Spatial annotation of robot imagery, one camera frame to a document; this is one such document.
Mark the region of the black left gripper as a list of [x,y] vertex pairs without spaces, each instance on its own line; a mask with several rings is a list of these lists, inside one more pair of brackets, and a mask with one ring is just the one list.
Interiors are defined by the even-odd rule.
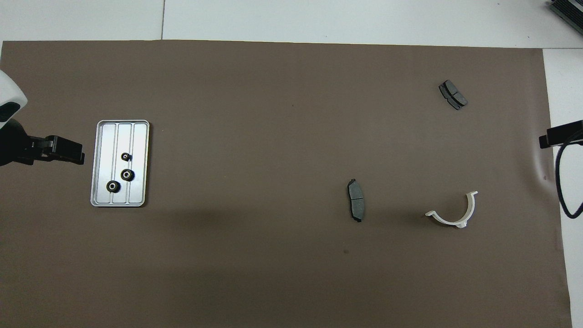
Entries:
[[[0,165],[13,162],[33,165],[35,161],[85,163],[85,154],[80,143],[56,135],[32,139],[18,121],[8,120],[0,131]],[[29,155],[32,147],[41,151],[33,152],[31,159]]]

